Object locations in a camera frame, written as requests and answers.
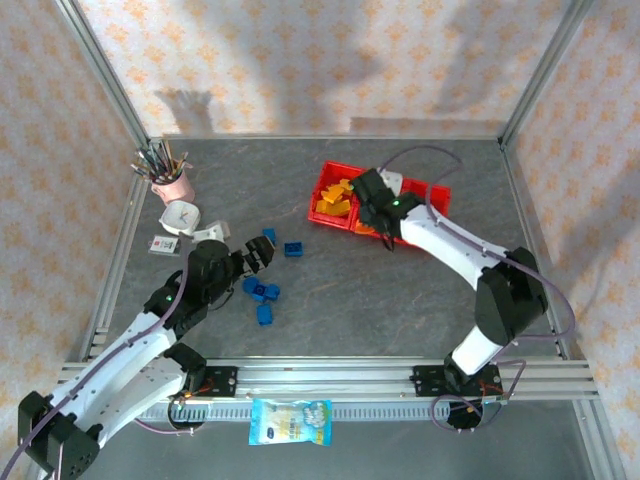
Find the aluminium mounting rail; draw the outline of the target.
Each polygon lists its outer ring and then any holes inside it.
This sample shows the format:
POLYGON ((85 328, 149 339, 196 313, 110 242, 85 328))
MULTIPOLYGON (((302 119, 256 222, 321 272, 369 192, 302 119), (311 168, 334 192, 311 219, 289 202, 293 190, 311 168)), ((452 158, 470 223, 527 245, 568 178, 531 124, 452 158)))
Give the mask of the aluminium mounting rail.
MULTIPOLYGON (((235 366, 237 399, 331 399, 335 401, 409 401, 418 397, 409 380, 416 365, 441 365, 423 357, 237 357, 207 361, 235 366)), ((594 400, 599 397, 585 360, 557 357, 502 359, 497 365, 503 394, 487 400, 594 400)))

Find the aluminium side rail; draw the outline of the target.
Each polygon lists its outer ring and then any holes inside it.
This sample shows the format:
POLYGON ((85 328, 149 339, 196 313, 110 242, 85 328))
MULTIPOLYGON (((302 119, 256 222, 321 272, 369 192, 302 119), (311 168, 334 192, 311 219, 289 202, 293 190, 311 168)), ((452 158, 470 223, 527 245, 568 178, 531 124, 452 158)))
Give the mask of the aluminium side rail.
POLYGON ((108 328, 110 325, 147 190, 147 181, 138 174, 133 174, 112 253, 98 289, 87 327, 81 336, 82 342, 78 353, 80 362, 89 357, 93 338, 97 331, 108 328))
POLYGON ((525 185, 517 179, 518 165, 510 159, 508 148, 505 145, 500 146, 500 151, 526 244, 536 259, 541 282, 549 302, 546 318, 549 323, 550 333, 547 337, 542 336, 539 339, 532 339, 532 342, 552 341, 560 358, 562 360, 570 360, 572 358, 570 343, 576 330, 575 312, 566 295, 551 280, 544 269, 543 251, 539 242, 534 238, 537 216, 535 212, 527 212, 526 200, 530 196, 526 193, 525 185))

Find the aluminium back rail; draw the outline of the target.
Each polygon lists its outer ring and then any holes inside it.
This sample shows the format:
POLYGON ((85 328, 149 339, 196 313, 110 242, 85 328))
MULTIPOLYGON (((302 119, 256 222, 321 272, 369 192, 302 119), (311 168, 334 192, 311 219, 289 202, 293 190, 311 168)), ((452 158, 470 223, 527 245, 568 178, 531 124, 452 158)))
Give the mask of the aluminium back rail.
POLYGON ((499 135, 491 134, 466 134, 466 135, 372 135, 372 134, 220 134, 214 133, 209 136, 194 136, 184 134, 164 134, 150 137, 151 141, 195 141, 195 140, 435 140, 435 141, 495 141, 499 140, 499 135))

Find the blue snack bag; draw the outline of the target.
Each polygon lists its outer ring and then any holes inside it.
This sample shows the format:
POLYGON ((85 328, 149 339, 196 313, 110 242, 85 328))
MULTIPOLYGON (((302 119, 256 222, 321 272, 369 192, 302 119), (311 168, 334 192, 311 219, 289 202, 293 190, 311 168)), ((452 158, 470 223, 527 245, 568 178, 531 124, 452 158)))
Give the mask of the blue snack bag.
POLYGON ((250 446, 313 443, 329 446, 333 405, 329 400, 280 402, 254 399, 248 443, 250 446))

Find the white square clock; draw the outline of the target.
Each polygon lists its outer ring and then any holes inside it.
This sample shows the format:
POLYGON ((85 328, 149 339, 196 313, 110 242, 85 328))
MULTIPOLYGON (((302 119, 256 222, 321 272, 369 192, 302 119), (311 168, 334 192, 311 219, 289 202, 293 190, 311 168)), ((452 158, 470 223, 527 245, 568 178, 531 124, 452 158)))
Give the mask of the white square clock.
POLYGON ((159 223, 170 234, 192 236, 199 225, 201 212, 197 206, 182 200, 170 202, 159 218, 159 223))

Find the aluminium frame post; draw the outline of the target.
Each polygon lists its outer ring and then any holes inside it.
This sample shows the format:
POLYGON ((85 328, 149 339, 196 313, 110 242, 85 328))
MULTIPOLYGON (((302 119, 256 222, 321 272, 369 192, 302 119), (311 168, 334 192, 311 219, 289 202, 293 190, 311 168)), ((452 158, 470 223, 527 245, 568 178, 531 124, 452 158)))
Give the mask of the aluminium frame post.
POLYGON ((570 1, 516 107, 506 122, 503 132, 497 138, 502 151, 505 151, 514 141, 593 3, 594 0, 570 1))
POLYGON ((149 143, 147 132, 78 0, 54 0, 54 2, 125 129, 138 147, 146 147, 149 143))

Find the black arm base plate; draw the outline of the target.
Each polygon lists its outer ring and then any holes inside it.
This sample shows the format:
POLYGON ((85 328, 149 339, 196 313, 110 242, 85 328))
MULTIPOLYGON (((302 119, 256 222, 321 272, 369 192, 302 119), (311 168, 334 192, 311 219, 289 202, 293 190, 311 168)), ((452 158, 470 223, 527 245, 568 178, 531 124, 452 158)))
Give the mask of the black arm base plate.
POLYGON ((473 376, 455 372, 451 366, 416 365, 409 380, 418 397, 456 395, 484 397, 503 394, 501 375, 496 365, 485 365, 473 376))
POLYGON ((238 371, 235 366, 205 366, 192 370, 174 397, 185 400, 195 397, 232 398, 236 393, 238 371))

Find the pink pencil cup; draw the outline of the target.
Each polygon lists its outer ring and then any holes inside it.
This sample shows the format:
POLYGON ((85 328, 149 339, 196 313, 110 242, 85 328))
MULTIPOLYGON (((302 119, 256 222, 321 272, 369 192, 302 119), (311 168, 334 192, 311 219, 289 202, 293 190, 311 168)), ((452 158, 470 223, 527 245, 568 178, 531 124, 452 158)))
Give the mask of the pink pencil cup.
POLYGON ((195 200, 195 192, 186 172, 182 172, 176 180, 169 184, 152 183, 151 191, 160 198, 165 206, 176 200, 189 203, 195 200))

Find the white card with red mark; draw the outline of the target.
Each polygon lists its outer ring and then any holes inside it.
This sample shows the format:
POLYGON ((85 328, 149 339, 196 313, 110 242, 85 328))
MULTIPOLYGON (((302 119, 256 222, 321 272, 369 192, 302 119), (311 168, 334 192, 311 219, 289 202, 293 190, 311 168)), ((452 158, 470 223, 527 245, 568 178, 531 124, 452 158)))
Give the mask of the white card with red mark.
POLYGON ((176 257, 182 250, 182 241, 175 236, 155 235, 148 244, 148 252, 154 255, 176 257))

